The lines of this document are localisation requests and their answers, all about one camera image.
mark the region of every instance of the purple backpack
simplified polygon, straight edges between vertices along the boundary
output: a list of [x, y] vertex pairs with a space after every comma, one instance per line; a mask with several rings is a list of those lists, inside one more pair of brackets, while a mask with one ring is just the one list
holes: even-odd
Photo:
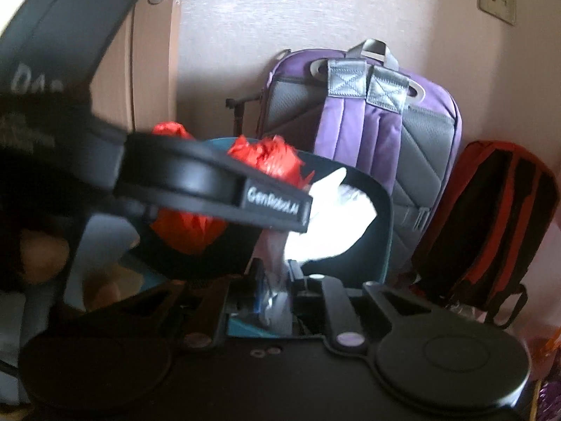
[[[442, 87], [399, 69], [385, 43], [348, 52], [289, 53], [269, 74], [257, 137], [372, 175], [392, 195], [390, 272], [406, 267], [448, 182], [461, 138], [458, 106]], [[235, 108], [237, 128], [243, 100]]]

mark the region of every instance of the gray handle loop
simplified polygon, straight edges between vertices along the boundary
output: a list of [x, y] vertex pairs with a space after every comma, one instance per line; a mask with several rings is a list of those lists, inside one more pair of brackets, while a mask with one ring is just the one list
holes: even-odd
[[381, 61], [386, 68], [392, 69], [394, 71], [399, 71], [399, 63], [390, 52], [389, 47], [386, 45], [386, 43], [372, 38], [367, 39], [360, 44], [357, 44], [355, 47], [352, 47], [349, 51], [347, 51], [347, 55], [345, 55], [345, 57], [373, 58], [374, 60]]

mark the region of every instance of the orange object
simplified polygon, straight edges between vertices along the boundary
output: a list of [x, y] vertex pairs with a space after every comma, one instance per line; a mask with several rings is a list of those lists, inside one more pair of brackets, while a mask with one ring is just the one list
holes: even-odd
[[[159, 123], [152, 133], [194, 140], [183, 125], [176, 122]], [[240, 136], [230, 147], [228, 154], [298, 188], [306, 186], [313, 175], [302, 179], [302, 161], [298, 158], [296, 150], [286, 144], [280, 136], [265, 138], [255, 144]], [[225, 231], [226, 226], [227, 223], [218, 218], [168, 209], [161, 209], [158, 218], [151, 225], [167, 245], [187, 255], [201, 254]]]

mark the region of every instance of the silver stitched patch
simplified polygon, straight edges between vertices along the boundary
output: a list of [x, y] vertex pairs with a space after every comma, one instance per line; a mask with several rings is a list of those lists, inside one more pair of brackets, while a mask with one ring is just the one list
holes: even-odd
[[409, 79], [391, 69], [374, 66], [366, 102], [372, 106], [401, 114], [405, 107]]
[[361, 59], [327, 62], [327, 91], [334, 98], [366, 98], [367, 63]]

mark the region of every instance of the backpack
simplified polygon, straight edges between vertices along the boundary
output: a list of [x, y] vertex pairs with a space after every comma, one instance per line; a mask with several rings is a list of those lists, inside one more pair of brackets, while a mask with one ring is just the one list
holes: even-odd
[[[392, 195], [389, 270], [399, 271], [438, 205], [458, 151], [462, 122], [451, 95], [399, 69], [385, 43], [366, 40], [348, 52], [289, 53], [270, 72], [261, 100], [257, 137], [280, 134], [296, 149], [366, 172]], [[236, 133], [244, 101], [227, 100]]]
[[555, 175], [523, 147], [469, 144], [412, 257], [421, 277], [413, 291], [442, 306], [460, 302], [487, 311], [487, 323], [520, 294], [506, 328], [528, 299], [520, 281], [558, 203]]

